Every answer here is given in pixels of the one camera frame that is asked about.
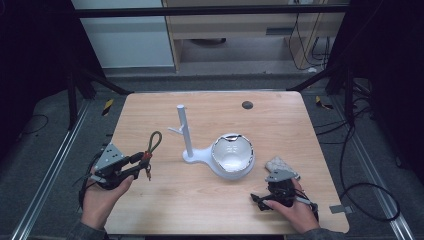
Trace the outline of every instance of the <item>person's right hand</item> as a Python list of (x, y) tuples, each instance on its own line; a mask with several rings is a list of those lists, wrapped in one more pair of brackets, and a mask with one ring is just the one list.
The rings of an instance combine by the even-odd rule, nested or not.
[[(300, 186), (299, 182), (296, 179), (292, 179), (292, 181), (294, 187), (298, 191), (303, 192), (302, 186)], [(285, 216), (292, 227), (300, 234), (304, 234), (312, 229), (320, 228), (311, 207), (305, 203), (294, 200), (293, 206), (291, 207), (286, 207), (273, 200), (265, 200), (264, 203), (268, 207)]]

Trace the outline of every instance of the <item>white cabinet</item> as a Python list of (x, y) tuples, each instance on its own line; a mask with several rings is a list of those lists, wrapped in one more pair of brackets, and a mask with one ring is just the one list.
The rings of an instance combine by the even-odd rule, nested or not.
[[(161, 0), (72, 0), (76, 9), (162, 7)], [(82, 18), (105, 72), (134, 68), (174, 68), (165, 18)]]

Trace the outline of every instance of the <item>white bowl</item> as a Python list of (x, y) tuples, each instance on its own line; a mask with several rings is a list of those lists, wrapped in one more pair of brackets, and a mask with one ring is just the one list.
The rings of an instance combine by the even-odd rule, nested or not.
[(237, 133), (219, 137), (212, 145), (212, 158), (218, 165), (218, 170), (233, 179), (249, 173), (255, 160), (252, 144)]

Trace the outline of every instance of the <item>small dark round object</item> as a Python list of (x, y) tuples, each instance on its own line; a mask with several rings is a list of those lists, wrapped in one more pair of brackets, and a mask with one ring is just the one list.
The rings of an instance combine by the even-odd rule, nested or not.
[(250, 102), (250, 101), (244, 101), (244, 102), (241, 104), (241, 106), (242, 106), (244, 109), (252, 109), (252, 108), (253, 108), (253, 103), (252, 103), (252, 102)]

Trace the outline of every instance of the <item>person's left hand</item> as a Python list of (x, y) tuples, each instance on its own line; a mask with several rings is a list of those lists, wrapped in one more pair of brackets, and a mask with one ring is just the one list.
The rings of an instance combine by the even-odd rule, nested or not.
[(105, 190), (93, 179), (89, 179), (87, 186), (91, 186), (85, 192), (81, 222), (91, 228), (102, 230), (115, 203), (128, 191), (133, 180), (134, 176), (131, 175), (117, 188)]

